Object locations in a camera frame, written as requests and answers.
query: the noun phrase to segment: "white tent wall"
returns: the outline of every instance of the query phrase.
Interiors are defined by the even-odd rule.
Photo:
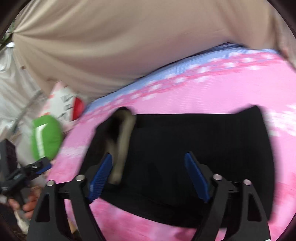
[[[39,86],[15,61],[13,48],[6,48],[0,53],[0,140],[7,138],[15,120],[40,91]],[[21,164],[30,164],[35,160],[31,154],[30,136],[32,120],[38,116],[43,106],[45,96],[41,95],[37,101],[27,108],[19,124],[20,136],[17,145],[17,157]]]

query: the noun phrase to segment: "black clamp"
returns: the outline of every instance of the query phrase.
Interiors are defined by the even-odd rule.
[[[227,206],[230,207],[227,211],[229,220],[224,241],[270,239],[267,218],[251,181],[227,181],[200,164],[192,153],[185,155],[185,166],[199,198],[210,204],[210,210],[192,241],[214,241]],[[100,196],[111,169],[112,156],[106,154],[91,181],[84,175],[67,183],[48,181],[33,213],[27,240],[72,240],[64,204],[64,199],[70,199],[82,240],[105,241],[89,204]]]
[[[22,191],[30,185],[30,181],[37,178],[52,166],[47,157],[17,168],[17,157],[14,145],[7,139],[0,142],[0,194],[13,198],[20,206],[25,204]]]

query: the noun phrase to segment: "pink mat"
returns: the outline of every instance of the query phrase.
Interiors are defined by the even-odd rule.
[[[254,51],[192,65],[182,74],[150,81],[140,90],[86,113],[64,141],[49,179],[60,183],[75,177],[94,129],[120,106],[130,107],[137,114],[168,114],[232,113],[250,104],[265,107],[276,161],[276,192],[269,222],[271,240],[275,241],[296,212],[296,74],[288,62],[274,53]],[[66,207],[74,221],[70,202],[66,202]],[[101,199],[95,200],[91,209],[110,241],[189,241],[195,233],[195,229],[132,215]],[[216,240],[222,238],[223,231]]]

